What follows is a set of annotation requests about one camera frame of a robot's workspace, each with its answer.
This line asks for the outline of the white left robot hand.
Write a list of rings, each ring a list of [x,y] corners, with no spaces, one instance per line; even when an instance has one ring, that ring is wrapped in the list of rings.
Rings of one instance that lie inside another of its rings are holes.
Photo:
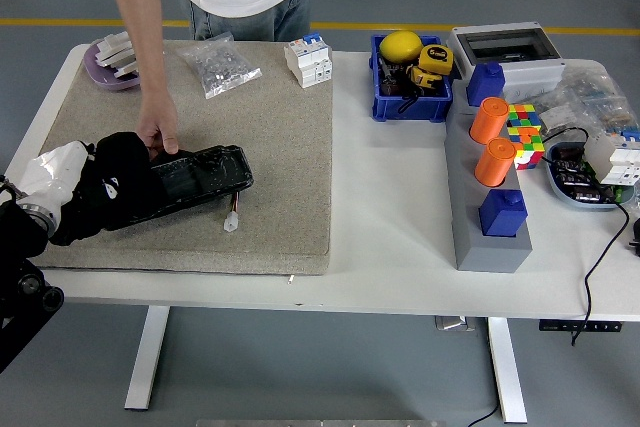
[[[23,203],[62,206],[72,198],[88,158],[87,147],[72,141],[30,160],[18,183]]]

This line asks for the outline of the person's right hand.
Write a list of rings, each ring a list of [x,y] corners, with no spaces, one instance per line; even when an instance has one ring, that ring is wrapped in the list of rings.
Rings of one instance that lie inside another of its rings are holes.
[[[168,93],[143,95],[136,133],[151,157],[178,153],[177,111]]]

